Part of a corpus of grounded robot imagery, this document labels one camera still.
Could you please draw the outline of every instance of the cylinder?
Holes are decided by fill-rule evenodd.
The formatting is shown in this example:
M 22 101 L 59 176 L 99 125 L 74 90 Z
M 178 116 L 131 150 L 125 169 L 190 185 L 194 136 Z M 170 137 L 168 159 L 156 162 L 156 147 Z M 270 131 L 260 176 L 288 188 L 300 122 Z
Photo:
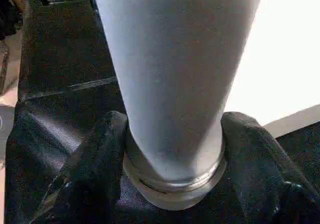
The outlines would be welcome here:
M 220 120 L 258 2 L 96 0 L 129 119 L 124 168 L 152 203 L 161 193 L 186 202 L 194 197 L 181 194 L 217 172 Z

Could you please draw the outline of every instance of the black fabric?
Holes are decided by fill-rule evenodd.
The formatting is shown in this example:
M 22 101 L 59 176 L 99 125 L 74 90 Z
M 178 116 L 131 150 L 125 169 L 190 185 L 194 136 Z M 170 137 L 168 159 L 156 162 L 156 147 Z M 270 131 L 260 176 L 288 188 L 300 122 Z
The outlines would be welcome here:
M 151 205 L 119 165 L 124 148 L 121 133 L 126 121 L 121 114 L 109 111 L 125 114 L 125 108 L 106 41 L 90 3 L 42 7 L 38 0 L 26 0 L 25 4 L 19 99 L 6 145 L 5 223 L 29 223 L 37 214 L 54 216 L 49 220 L 52 223 L 317 221 L 319 177 L 316 170 L 308 168 L 319 167 L 317 155 L 308 158 L 313 146 L 305 148 L 308 142 L 295 138 L 281 141 L 288 156 L 266 130 L 239 113 L 223 116 L 228 167 L 206 198 L 183 211 L 166 211 Z M 110 120 L 120 116 L 114 135 L 103 136 L 111 130 Z M 304 133 L 305 140 L 312 136 Z M 294 141 L 296 147 L 292 149 L 290 144 Z M 88 151 L 82 149 L 92 143 Z M 91 150 L 100 145 L 105 148 Z M 79 160 L 79 150 L 85 165 L 73 165 L 80 163 L 72 161 Z M 103 157 L 100 162 L 90 161 L 93 153 Z M 103 161 L 106 169 L 96 168 L 99 165 L 95 163 Z M 68 182 L 58 178 L 67 175 L 75 183 L 84 173 L 89 173 L 84 175 L 86 181 L 76 186 L 66 187 Z M 95 181 L 100 176 L 107 189 L 95 184 L 102 183 Z M 58 201 L 44 210 L 45 203 L 50 203 L 51 190 L 61 191 L 58 199 L 50 198 Z M 66 218 L 67 212 L 74 219 Z
M 225 113 L 221 122 L 227 171 L 197 205 L 163 210 L 148 203 L 125 174 L 120 183 L 126 123 L 123 115 L 110 112 L 68 158 L 32 223 L 320 221 L 319 194 L 271 135 L 241 113 Z

